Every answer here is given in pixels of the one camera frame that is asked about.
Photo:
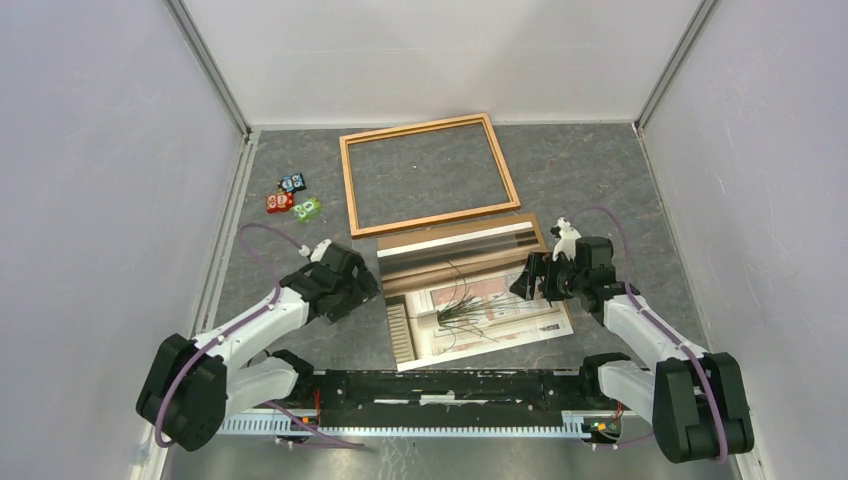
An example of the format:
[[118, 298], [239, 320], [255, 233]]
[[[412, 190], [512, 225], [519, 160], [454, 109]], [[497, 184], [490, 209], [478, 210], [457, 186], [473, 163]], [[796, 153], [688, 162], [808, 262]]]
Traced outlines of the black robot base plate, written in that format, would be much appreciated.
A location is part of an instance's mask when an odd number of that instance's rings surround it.
[[564, 412], [616, 412], [576, 370], [326, 370], [280, 400], [323, 427], [554, 427]]

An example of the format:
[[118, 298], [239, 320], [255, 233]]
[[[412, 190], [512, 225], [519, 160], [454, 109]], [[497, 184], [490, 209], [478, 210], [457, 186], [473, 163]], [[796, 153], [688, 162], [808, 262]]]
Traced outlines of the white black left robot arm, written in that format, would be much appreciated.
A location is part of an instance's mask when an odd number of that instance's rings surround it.
[[306, 265], [279, 279], [247, 311], [193, 338], [166, 338], [136, 413], [152, 425], [158, 446], [195, 451], [233, 415], [279, 400], [302, 407], [314, 394], [313, 366], [287, 350], [260, 362], [255, 357], [315, 319], [347, 317], [379, 292], [360, 253], [325, 240], [310, 251]]

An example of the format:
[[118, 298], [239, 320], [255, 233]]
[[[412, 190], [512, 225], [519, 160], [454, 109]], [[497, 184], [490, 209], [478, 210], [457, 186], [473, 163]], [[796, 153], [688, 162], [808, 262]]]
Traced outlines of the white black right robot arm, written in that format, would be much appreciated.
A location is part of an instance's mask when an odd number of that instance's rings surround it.
[[725, 460], [755, 446], [741, 368], [729, 353], [712, 353], [663, 320], [638, 290], [619, 278], [614, 247], [602, 237], [561, 239], [551, 253], [531, 253], [511, 293], [553, 303], [579, 300], [600, 326], [635, 353], [586, 358], [580, 400], [602, 408], [615, 400], [650, 424], [672, 463]]

